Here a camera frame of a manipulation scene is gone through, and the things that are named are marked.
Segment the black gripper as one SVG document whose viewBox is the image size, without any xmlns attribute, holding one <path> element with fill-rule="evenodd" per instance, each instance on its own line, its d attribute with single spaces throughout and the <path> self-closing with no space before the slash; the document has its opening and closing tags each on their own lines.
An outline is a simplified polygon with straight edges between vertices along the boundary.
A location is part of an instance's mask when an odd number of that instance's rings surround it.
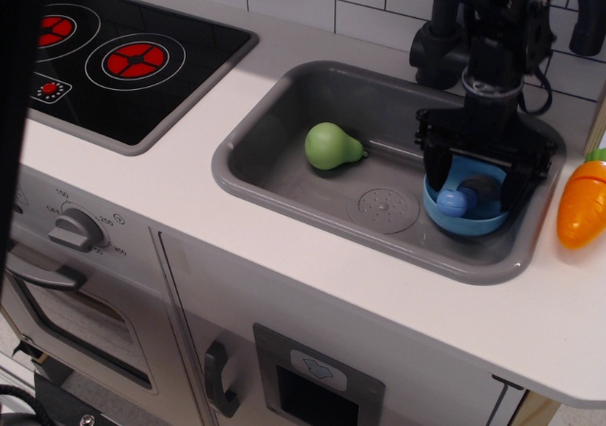
<svg viewBox="0 0 606 426">
<path fill-rule="evenodd" d="M 440 191 L 455 155 L 502 166 L 507 174 L 501 186 L 501 211 L 509 212 L 544 179 L 558 145 L 520 116 L 522 79 L 504 84 L 464 78 L 462 84 L 466 91 L 462 106 L 417 111 L 416 142 L 423 151 L 427 182 Z"/>
</svg>

